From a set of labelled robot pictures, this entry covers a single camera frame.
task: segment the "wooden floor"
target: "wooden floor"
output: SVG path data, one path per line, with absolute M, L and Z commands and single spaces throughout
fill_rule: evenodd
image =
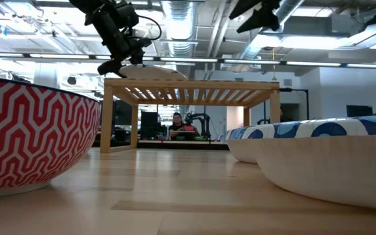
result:
M 0 198 L 7 234 L 376 234 L 376 210 L 284 191 L 229 151 L 92 149 L 51 186 Z

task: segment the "red and white bowl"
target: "red and white bowl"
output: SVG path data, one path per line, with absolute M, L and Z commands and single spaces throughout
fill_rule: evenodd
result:
M 0 196 L 40 189 L 88 152 L 99 127 L 93 99 L 0 79 Z

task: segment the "wooden table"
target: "wooden table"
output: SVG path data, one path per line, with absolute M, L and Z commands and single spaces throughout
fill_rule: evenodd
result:
M 131 145 L 110 147 L 113 95 L 132 105 Z M 243 106 L 243 124 L 251 124 L 251 108 L 270 99 L 271 121 L 279 122 L 278 82 L 143 80 L 106 78 L 102 104 L 101 153 L 137 148 L 139 104 Z

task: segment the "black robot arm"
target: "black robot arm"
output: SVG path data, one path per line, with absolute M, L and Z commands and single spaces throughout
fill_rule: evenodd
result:
M 160 25 L 151 18 L 139 16 L 131 3 L 114 0 L 69 0 L 72 5 L 86 14 L 85 25 L 93 24 L 102 39 L 102 45 L 111 53 L 111 60 L 98 68 L 100 75 L 119 73 L 121 62 L 127 58 L 133 65 L 143 64 L 143 48 L 152 40 L 160 38 Z M 139 23 L 139 17 L 153 21 L 159 27 L 160 35 L 155 39 L 133 36 L 133 27 Z
M 186 123 L 192 123 L 194 120 L 201 122 L 201 136 L 211 138 L 210 133 L 210 117 L 207 114 L 187 114 L 185 118 Z

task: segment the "bowl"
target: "bowl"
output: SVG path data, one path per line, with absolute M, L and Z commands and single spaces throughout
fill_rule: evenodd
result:
M 254 134 L 229 137 L 229 148 L 237 159 L 254 156 L 272 183 L 312 198 L 376 208 L 376 116 L 253 128 Z
M 0 79 L 0 196 L 40 189 L 88 152 L 101 105 L 82 95 Z

